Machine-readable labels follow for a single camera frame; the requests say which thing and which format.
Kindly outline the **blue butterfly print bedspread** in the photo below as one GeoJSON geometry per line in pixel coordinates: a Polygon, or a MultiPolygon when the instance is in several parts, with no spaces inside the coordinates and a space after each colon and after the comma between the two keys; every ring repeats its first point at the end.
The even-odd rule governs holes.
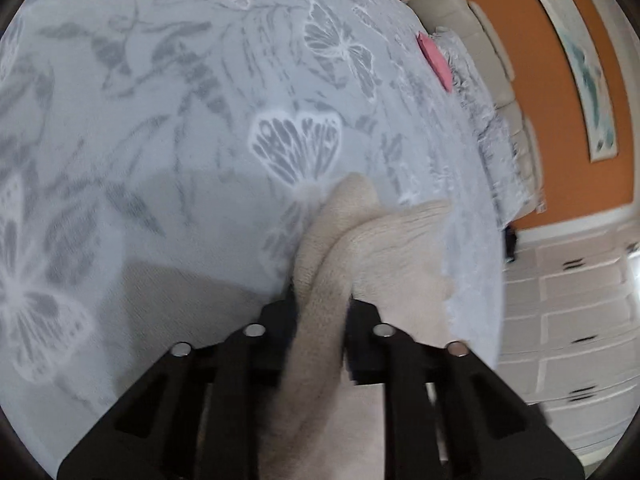
{"type": "Polygon", "coordinates": [[[1,406],[49,474],[174,342],[290,280],[339,180],[445,197],[454,336],[495,365],[501,235],[399,0],[25,0],[1,40],[1,406]]]}

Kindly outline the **left butterfly print pillow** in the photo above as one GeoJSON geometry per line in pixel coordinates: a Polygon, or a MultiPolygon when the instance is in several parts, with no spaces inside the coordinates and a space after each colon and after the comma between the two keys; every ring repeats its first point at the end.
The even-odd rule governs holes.
{"type": "Polygon", "coordinates": [[[461,38],[449,28],[437,27],[431,38],[449,65],[454,93],[473,130],[484,131],[495,116],[495,105],[472,56],[461,38]]]}

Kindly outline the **butterfly print pillow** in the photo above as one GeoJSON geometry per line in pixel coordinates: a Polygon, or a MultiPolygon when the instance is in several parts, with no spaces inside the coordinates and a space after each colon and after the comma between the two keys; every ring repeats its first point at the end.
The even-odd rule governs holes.
{"type": "Polygon", "coordinates": [[[495,114],[478,136],[480,159],[502,230],[533,212],[538,204],[539,182],[528,134],[524,124],[511,131],[510,122],[495,114]]]}
{"type": "Polygon", "coordinates": [[[473,130],[484,131],[495,116],[495,105],[472,56],[461,38],[449,28],[437,27],[431,38],[449,65],[454,93],[473,130]]]}

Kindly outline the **beige padded leather headboard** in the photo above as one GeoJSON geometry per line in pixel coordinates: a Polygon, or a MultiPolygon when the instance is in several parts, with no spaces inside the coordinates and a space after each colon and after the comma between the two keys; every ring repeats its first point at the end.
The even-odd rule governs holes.
{"type": "Polygon", "coordinates": [[[498,32],[484,10],[471,0],[408,0],[428,32],[453,30],[482,77],[497,112],[509,125],[518,169],[532,198],[515,217],[521,219],[544,201],[544,174],[535,129],[516,100],[512,82],[515,72],[498,32]]]}

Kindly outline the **framed feather wall painting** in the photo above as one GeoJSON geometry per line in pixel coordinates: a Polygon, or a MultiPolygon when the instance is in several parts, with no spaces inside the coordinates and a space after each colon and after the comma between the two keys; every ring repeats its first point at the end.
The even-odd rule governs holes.
{"type": "Polygon", "coordinates": [[[588,27],[574,0],[538,0],[562,44],[582,104],[590,162],[617,156],[608,83],[588,27]]]}

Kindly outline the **pink folded cloth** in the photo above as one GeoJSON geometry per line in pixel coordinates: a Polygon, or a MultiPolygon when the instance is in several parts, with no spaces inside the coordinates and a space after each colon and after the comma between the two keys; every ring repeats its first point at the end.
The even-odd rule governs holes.
{"type": "Polygon", "coordinates": [[[446,58],[442,55],[435,41],[425,32],[419,32],[416,35],[416,42],[431,66],[432,71],[437,76],[442,88],[451,93],[454,90],[454,82],[452,81],[452,73],[446,58]]]}

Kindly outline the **white panelled wardrobe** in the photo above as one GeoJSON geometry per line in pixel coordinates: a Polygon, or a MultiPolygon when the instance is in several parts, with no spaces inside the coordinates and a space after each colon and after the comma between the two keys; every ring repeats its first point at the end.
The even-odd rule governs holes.
{"type": "Polygon", "coordinates": [[[516,222],[499,370],[587,467],[639,406],[639,61],[615,0],[574,0],[598,50],[618,154],[590,162],[570,64],[538,0],[500,23],[538,142],[544,201],[516,222]]]}

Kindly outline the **right butterfly print pillow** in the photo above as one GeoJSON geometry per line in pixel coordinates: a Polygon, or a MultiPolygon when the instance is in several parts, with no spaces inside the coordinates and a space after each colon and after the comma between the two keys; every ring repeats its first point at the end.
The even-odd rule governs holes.
{"type": "Polygon", "coordinates": [[[495,114],[478,136],[480,159],[502,230],[533,212],[538,204],[539,182],[528,134],[524,124],[511,131],[510,122],[495,114]]]}

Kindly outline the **beige knit sweater black hearts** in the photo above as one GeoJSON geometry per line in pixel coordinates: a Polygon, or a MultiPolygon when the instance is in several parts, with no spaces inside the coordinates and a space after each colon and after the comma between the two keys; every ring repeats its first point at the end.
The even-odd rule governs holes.
{"type": "Polygon", "coordinates": [[[386,323],[433,346],[450,336],[454,282],[442,268],[446,200],[383,206],[350,174],[305,232],[294,261],[295,334],[267,403],[264,479],[379,479],[385,415],[376,376],[386,323]]]}

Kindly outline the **black bag on nightstand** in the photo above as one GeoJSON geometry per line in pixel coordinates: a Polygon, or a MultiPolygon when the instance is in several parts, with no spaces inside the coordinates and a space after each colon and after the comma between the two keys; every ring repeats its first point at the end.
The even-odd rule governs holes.
{"type": "Polygon", "coordinates": [[[516,246],[518,246],[518,233],[510,224],[503,230],[504,261],[511,263],[516,260],[516,246]]]}

